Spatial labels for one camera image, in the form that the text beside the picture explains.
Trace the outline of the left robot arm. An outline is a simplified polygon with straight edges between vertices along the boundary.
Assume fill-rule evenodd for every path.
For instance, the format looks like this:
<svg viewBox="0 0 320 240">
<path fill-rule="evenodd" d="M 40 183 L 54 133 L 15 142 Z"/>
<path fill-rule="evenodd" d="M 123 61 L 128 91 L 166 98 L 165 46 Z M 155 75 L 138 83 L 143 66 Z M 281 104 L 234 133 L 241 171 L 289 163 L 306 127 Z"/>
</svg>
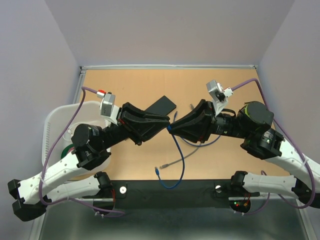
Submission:
<svg viewBox="0 0 320 240">
<path fill-rule="evenodd" d="M 8 182 L 8 191 L 15 199 L 13 213 L 20 220 L 40 217 L 54 202 L 97 195 L 115 197 L 105 172 L 78 182 L 67 181 L 99 167 L 111 156 L 110 147 L 127 139 L 140 146 L 170 124 L 168 116 L 140 110 L 128 102 L 122 107 L 102 104 L 101 115 L 109 121 L 108 127 L 78 125 L 71 138 L 74 149 L 64 158 L 33 177 Z"/>
</svg>

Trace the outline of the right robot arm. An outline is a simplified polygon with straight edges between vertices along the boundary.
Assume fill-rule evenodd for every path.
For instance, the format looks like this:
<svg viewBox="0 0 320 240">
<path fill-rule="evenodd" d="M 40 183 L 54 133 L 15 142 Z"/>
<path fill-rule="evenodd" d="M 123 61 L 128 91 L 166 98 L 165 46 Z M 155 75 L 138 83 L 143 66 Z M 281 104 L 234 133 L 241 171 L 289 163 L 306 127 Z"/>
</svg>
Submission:
<svg viewBox="0 0 320 240">
<path fill-rule="evenodd" d="M 308 207 L 320 207 L 320 165 L 298 151 L 281 133 L 272 128 L 274 113 L 259 101 L 244 104 L 238 111 L 218 111 L 202 99 L 183 118 L 173 122 L 170 134 L 193 143 L 204 143 L 210 135 L 242 139 L 240 145 L 249 155 L 277 165 L 289 176 L 256 175 L 236 171 L 230 189 L 235 195 L 273 193 L 298 199 Z"/>
</svg>

